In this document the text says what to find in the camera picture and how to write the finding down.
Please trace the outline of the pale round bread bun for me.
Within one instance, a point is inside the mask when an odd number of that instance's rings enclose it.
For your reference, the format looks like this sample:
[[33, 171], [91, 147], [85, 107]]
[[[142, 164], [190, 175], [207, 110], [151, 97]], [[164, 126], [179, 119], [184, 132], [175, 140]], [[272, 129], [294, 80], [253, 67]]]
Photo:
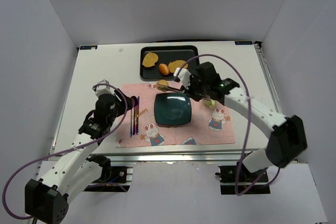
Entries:
[[169, 84], [166, 80], [159, 80], [156, 83], [156, 89], [159, 91], [166, 92], [168, 87], [169, 87]]

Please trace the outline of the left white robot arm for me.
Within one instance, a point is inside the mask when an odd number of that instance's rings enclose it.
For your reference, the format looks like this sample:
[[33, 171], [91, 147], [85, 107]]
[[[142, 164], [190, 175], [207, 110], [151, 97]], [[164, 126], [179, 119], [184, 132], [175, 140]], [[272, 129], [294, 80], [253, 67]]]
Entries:
[[136, 97], [118, 92], [99, 95], [95, 109], [85, 117], [69, 153], [39, 180], [31, 179], [26, 184], [25, 213], [44, 223], [61, 223], [70, 203], [110, 166], [108, 158], [92, 152], [111, 132], [115, 119], [137, 104]]

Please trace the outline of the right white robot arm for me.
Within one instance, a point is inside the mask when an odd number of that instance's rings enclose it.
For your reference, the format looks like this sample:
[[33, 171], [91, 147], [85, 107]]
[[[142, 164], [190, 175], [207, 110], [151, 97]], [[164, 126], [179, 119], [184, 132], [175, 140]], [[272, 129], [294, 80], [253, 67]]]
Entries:
[[194, 70], [181, 69], [174, 76], [182, 82], [185, 94], [195, 101], [212, 99], [238, 112], [258, 127], [268, 139], [267, 146], [246, 155], [241, 168], [255, 173], [270, 166], [286, 167], [307, 149], [303, 121], [285, 116], [252, 99], [237, 82], [222, 79], [212, 63], [198, 65]]

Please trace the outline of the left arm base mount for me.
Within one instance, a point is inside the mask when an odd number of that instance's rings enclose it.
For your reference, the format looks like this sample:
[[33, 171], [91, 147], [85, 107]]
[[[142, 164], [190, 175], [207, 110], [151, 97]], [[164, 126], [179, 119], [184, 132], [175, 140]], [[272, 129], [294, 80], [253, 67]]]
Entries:
[[86, 158], [92, 164], [101, 168], [100, 177], [88, 185], [84, 191], [104, 193], [126, 193], [131, 185], [133, 167], [112, 164], [111, 159], [94, 155]]

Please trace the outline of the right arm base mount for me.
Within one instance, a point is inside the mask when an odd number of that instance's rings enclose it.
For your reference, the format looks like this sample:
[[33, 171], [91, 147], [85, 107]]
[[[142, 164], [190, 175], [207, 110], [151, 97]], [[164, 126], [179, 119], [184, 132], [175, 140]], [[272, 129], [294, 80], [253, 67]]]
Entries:
[[[259, 176], [262, 170], [255, 173], [247, 173], [241, 170], [239, 174], [238, 192], [241, 193]], [[235, 178], [237, 173], [237, 166], [219, 166], [215, 173], [219, 180], [220, 193], [222, 195], [235, 195]], [[247, 195], [266, 195], [270, 194], [270, 187], [267, 185], [269, 178], [267, 172], [263, 172], [260, 180], [256, 182], [253, 187], [246, 193]]]

